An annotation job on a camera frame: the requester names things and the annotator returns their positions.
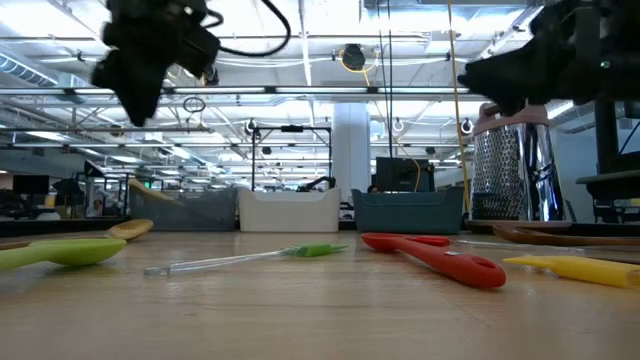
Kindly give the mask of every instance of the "yellow spatula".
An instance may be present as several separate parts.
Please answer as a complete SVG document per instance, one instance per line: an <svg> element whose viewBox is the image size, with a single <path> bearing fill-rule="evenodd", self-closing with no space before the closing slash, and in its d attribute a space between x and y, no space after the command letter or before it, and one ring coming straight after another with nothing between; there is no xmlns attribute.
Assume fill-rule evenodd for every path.
<svg viewBox="0 0 640 360"><path fill-rule="evenodd" d="M640 287L640 265L578 256L522 256L504 261L551 269L556 275L570 279L622 288Z"/></svg>
<svg viewBox="0 0 640 360"><path fill-rule="evenodd" d="M121 239L64 239L10 245L0 251L0 271L41 261L65 266L93 265L117 254L127 244Z"/></svg>

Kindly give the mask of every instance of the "laboratory room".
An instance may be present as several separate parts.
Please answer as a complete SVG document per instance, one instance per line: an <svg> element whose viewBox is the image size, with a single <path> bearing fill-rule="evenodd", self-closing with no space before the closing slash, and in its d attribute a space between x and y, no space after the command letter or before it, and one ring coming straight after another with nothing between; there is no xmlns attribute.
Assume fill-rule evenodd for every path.
<svg viewBox="0 0 640 360"><path fill-rule="evenodd" d="M637 360L638 31L0 1L0 358Z"/></svg>

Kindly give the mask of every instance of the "black monitor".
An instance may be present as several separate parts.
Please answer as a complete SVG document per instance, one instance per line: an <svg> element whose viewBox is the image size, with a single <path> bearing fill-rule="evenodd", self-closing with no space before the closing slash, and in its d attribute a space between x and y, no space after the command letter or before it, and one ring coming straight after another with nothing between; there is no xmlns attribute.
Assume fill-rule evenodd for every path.
<svg viewBox="0 0 640 360"><path fill-rule="evenodd" d="M14 175L13 192L15 194L48 194L49 176Z"/></svg>
<svg viewBox="0 0 640 360"><path fill-rule="evenodd" d="M420 165L418 192L435 191L434 166L429 160L415 160ZM414 160L404 158L376 158L375 185L380 191L413 192L418 180Z"/></svg>

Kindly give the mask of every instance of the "white column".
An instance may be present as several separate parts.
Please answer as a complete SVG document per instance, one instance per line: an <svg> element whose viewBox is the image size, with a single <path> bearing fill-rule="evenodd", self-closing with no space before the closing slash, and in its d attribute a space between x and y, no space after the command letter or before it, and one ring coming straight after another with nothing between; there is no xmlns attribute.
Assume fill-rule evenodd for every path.
<svg viewBox="0 0 640 360"><path fill-rule="evenodd" d="M369 112L366 103L333 105L333 176L342 201L351 202L351 189L366 191L371 183Z"/></svg>

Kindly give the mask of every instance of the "wooden table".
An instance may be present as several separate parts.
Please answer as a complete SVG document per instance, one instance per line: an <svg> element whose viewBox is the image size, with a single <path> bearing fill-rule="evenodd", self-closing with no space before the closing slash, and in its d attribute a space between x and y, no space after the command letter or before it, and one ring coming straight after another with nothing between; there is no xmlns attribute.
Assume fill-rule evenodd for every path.
<svg viewBox="0 0 640 360"><path fill-rule="evenodd" d="M466 239L477 239L470 235ZM149 279L146 267L349 244ZM521 255L476 249L494 261ZM526 273L476 290L355 233L153 233L102 265L0 274L0 359L639 359L640 292Z"/></svg>

